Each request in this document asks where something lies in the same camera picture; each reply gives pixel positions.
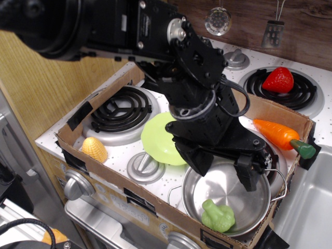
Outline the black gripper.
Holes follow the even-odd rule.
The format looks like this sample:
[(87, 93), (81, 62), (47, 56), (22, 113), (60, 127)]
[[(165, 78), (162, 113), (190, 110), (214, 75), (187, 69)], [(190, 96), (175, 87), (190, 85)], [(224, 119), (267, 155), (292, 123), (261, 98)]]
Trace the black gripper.
[[(256, 191), (267, 168), (266, 142), (239, 122), (250, 106), (245, 91), (225, 76), (206, 86), (188, 77), (162, 77), (157, 84), (174, 118), (165, 128), (187, 164), (205, 176), (214, 159), (212, 154), (239, 155), (234, 163), (239, 181), (246, 191)], [(238, 107), (234, 90), (245, 94), (243, 109)]]

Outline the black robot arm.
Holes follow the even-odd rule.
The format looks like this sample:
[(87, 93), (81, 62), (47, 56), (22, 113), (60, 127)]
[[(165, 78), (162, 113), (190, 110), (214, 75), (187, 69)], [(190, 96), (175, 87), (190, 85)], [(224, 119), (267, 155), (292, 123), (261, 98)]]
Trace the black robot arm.
[(166, 125), (181, 157), (206, 175), (214, 156), (234, 159), (239, 181), (255, 191), (265, 171), (265, 142), (244, 128), (223, 74), (221, 49), (198, 36), (175, 6), (163, 1), (1, 1), (1, 29), (42, 57), (134, 62), (169, 102)]

